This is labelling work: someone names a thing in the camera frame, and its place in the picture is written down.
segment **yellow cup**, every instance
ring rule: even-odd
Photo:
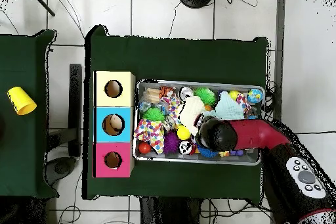
[[[10,89],[7,95],[18,115],[26,115],[34,111],[37,106],[21,87]]]

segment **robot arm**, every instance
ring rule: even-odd
[[[196,142],[213,151],[260,148],[265,193],[277,224],[336,224],[335,185],[325,173],[324,183],[291,141],[264,120],[203,119]]]

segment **polka dot cloth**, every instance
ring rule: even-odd
[[[246,98],[241,93],[238,94],[236,102],[243,108],[244,114],[246,114],[249,111],[249,109],[251,108],[251,105],[246,103]]]
[[[174,119],[175,127],[182,125],[179,120],[179,116],[177,114],[177,109],[179,108],[179,105],[180,105],[179,98],[178,97],[162,97],[161,100],[169,104],[169,108],[167,112],[168,112],[168,115]]]
[[[161,122],[152,122],[150,120],[141,119],[138,127],[134,132],[134,137],[138,140],[150,142],[150,146],[157,154],[163,152],[163,125]]]

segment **metal tray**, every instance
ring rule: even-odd
[[[157,88],[161,86],[175,87],[177,91],[184,86],[191,87],[192,89],[198,87],[207,87],[210,90],[216,91],[233,91],[237,90],[241,93],[247,93],[248,90],[252,88],[257,88],[262,91],[262,102],[258,104],[251,104],[257,108],[259,117],[262,118],[263,113],[261,112],[262,106],[264,106],[265,101],[265,91],[260,86],[253,85],[231,85],[231,84],[219,84],[219,83],[199,83],[199,82],[182,82],[182,81],[165,81],[165,80],[151,80],[151,79],[142,79],[138,81],[136,85],[136,97],[135,99],[135,122],[134,130],[137,128],[137,125],[140,121],[140,112],[138,111],[138,102],[141,99],[142,94],[146,88]],[[133,156],[137,160],[152,160],[160,162],[189,162],[189,163],[202,163],[202,164],[231,164],[231,165],[242,165],[242,166],[255,166],[260,162],[260,150],[257,148],[250,148],[244,150],[243,156],[225,156],[220,157],[215,156],[213,158],[206,158],[201,154],[183,155],[180,153],[176,154],[156,154],[151,151],[148,154],[141,154],[138,151],[138,145],[141,141],[133,139]]]

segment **blue box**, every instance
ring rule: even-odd
[[[96,108],[96,141],[99,142],[131,142],[133,133],[133,109],[130,107],[97,107]],[[120,134],[112,136],[103,130],[103,121],[108,115],[119,115],[123,118],[123,130]]]

